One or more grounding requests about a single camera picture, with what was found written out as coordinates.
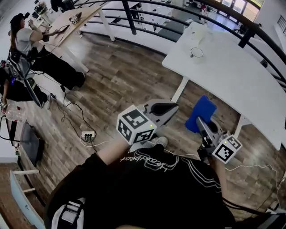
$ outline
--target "blue sponge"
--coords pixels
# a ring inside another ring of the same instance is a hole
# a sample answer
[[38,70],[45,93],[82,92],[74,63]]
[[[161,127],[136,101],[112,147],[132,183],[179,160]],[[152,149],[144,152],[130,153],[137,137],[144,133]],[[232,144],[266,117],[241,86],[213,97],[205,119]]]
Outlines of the blue sponge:
[[209,123],[215,110],[215,104],[213,104],[207,96],[203,95],[194,106],[191,117],[186,121],[185,126],[188,130],[199,133],[200,131],[196,123],[197,117],[201,117],[205,123]]

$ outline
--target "power strip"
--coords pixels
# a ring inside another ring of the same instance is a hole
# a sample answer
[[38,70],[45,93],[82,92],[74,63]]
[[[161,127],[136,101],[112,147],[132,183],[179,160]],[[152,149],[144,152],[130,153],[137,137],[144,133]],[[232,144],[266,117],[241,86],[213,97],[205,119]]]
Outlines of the power strip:
[[82,131],[82,137],[84,138],[95,138],[95,132],[94,131]]

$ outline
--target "plastic bottle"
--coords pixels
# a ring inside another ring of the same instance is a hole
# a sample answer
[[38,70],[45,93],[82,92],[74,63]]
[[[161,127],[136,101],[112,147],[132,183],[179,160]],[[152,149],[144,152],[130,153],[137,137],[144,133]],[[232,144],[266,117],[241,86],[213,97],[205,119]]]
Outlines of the plastic bottle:
[[8,105],[5,114],[6,118],[10,121],[24,123],[27,120],[25,107],[19,107],[14,104]]

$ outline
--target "black pants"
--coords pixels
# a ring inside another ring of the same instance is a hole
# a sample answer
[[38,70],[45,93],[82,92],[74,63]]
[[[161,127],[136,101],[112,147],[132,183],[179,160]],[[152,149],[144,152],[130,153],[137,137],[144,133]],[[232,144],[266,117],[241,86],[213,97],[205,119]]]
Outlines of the black pants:
[[[1,87],[0,90],[1,94],[3,95],[4,88]],[[34,88],[34,92],[41,104],[47,101],[47,95],[43,93],[37,85]],[[33,100],[30,96],[30,93],[28,92],[28,89],[24,86],[23,83],[19,81],[15,81],[13,85],[9,85],[7,99],[11,99],[16,102],[26,102]]]
[[48,52],[45,47],[35,59],[31,69],[48,74],[69,90],[72,90],[74,86],[81,86],[84,81],[81,72],[77,72],[67,62]]

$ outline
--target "cable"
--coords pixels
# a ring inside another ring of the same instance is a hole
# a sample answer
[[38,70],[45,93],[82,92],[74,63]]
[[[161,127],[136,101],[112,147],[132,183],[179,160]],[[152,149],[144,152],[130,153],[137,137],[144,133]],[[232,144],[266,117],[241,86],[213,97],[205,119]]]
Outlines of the cable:
[[271,165],[265,165],[265,166],[261,166],[261,165],[251,165],[251,166],[247,166],[247,165],[240,165],[240,166],[238,166],[238,167],[236,167],[236,168],[234,168],[234,169],[231,169],[231,170],[229,170],[229,169],[227,169],[226,168],[226,170],[227,171],[233,171],[233,170],[235,170],[235,169],[237,169],[237,168],[239,168],[239,167],[247,167],[247,168],[252,168],[252,167],[260,167],[260,168],[262,168],[262,169],[264,169],[264,168],[266,168],[266,167],[270,167],[275,173],[276,173],[276,188],[277,188],[277,193],[276,193],[276,198],[277,198],[277,201],[278,201],[278,204],[279,204],[279,206],[280,206],[280,201],[279,201],[279,198],[278,198],[278,192],[279,192],[279,189],[281,188],[281,186],[282,186],[282,181],[280,182],[280,184],[278,184],[278,172],[277,172],[277,170],[275,170]]
[[[223,200],[225,202],[227,202],[228,204],[231,204],[233,206],[235,206],[236,208],[238,208],[239,210],[243,210],[243,211],[246,211],[246,212],[249,212],[249,213],[252,213],[252,214],[255,214],[255,215],[262,215],[262,214],[265,214],[264,212],[259,212],[259,211],[256,211],[256,210],[253,210],[251,208],[247,208],[247,207],[244,207],[244,206],[240,206],[240,205],[237,205],[237,204],[234,204],[232,202],[230,202],[229,200],[223,198]],[[226,206],[230,207],[230,208],[234,208],[233,206],[230,206],[226,203],[224,203]]]
[[43,73],[36,73],[36,72],[35,72],[35,71],[33,71],[33,70],[31,70],[31,72],[32,72],[32,73],[34,73],[34,74],[36,74],[36,75],[43,75],[45,78],[47,78],[47,79],[49,79],[50,81],[53,81],[54,83],[56,83],[56,84],[58,84],[58,85],[60,85],[60,86],[61,86],[61,84],[60,84],[60,83],[58,83],[57,81],[52,80],[52,79],[50,79],[49,77],[45,76],[45,75],[44,75],[44,72],[43,72]]
[[171,152],[171,151],[168,151],[168,150],[166,150],[166,149],[164,149],[164,150],[167,151],[167,152],[169,152],[169,153],[171,153],[171,154],[173,154],[173,155],[176,155],[176,156],[190,156],[190,155],[193,155],[193,156],[195,156],[196,158],[198,158],[199,160],[201,160],[198,155],[193,154],[193,153],[190,153],[190,154],[175,154],[175,153],[173,153],[173,152]]
[[104,142],[101,142],[100,144],[97,144],[97,145],[86,145],[86,144],[84,144],[84,143],[82,142],[82,138],[80,138],[80,141],[81,141],[82,145],[84,145],[84,146],[86,146],[86,147],[99,146],[99,145],[101,145],[101,144],[103,144],[103,143],[110,143],[110,141],[104,141]]
[[[64,38],[64,36],[66,35],[66,33],[69,31],[69,29],[70,29],[70,27],[71,26],[69,26],[68,27],[68,29],[64,32],[64,34],[63,34],[63,36],[62,36],[62,38],[58,41],[58,43],[60,43],[61,41],[62,41],[62,39]],[[48,55],[50,55],[50,54],[52,54],[53,53],[53,51],[56,49],[56,48],[58,48],[59,46],[56,46],[56,45],[53,45],[53,44],[49,44],[49,43],[47,43],[48,45],[52,45],[52,46],[54,46],[55,48],[48,54]]]
[[[1,117],[1,119],[0,119],[0,131],[1,131],[2,118],[4,118],[4,117],[7,119],[7,117],[6,117],[5,115],[3,115],[3,116]],[[11,139],[8,139],[8,138],[3,138],[1,135],[0,135],[0,138],[2,138],[2,139],[4,139],[4,140],[8,140],[8,141],[21,142],[21,141],[18,141],[18,140],[11,140]]]
[[90,143],[91,143],[91,145],[92,145],[94,151],[97,153],[97,150],[96,150],[96,149],[94,148],[94,146],[93,146],[93,140],[94,140],[95,138],[93,138],[92,140],[91,140],[91,136],[89,136],[89,138],[90,138]]
[[[40,86],[39,84],[37,84],[37,86],[40,87],[40,88],[42,88],[42,89],[44,89],[44,88],[43,88],[42,86]],[[44,89],[44,90],[51,94],[51,92],[48,91],[47,89]]]
[[68,107],[68,106],[71,105],[71,104],[76,105],[76,106],[81,110],[82,119],[84,120],[85,124],[86,124],[90,129],[92,129],[92,130],[94,131],[94,134],[95,134],[95,135],[94,135],[94,138],[95,138],[95,137],[97,136],[97,132],[96,132],[96,130],[84,119],[84,111],[82,110],[82,108],[81,108],[79,105],[77,105],[76,103],[74,103],[74,102],[70,102],[69,104],[65,105],[65,104],[64,104],[64,100],[65,100],[66,96],[67,96],[67,94],[66,94],[66,92],[64,91],[63,107],[66,108],[66,107]]

